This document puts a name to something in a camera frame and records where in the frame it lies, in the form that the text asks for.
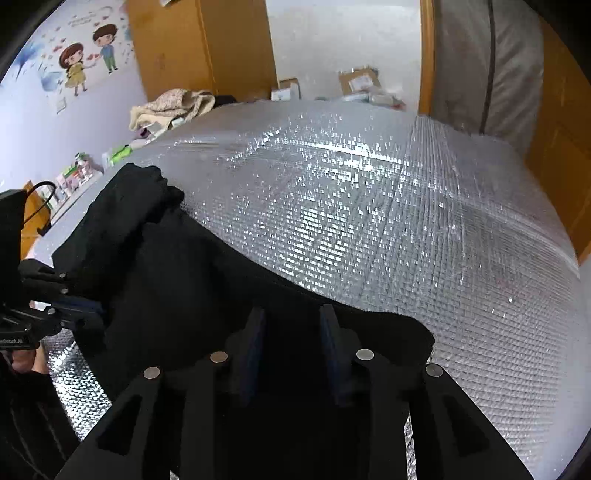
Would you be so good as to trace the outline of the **person's left hand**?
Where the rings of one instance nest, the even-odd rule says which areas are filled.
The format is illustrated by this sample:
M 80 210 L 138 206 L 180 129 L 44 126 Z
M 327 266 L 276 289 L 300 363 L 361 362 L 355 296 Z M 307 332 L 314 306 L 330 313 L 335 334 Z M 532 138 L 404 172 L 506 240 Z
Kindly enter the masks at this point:
M 49 373 L 45 351 L 40 345 L 36 350 L 15 350 L 11 353 L 12 369 L 19 373 Z

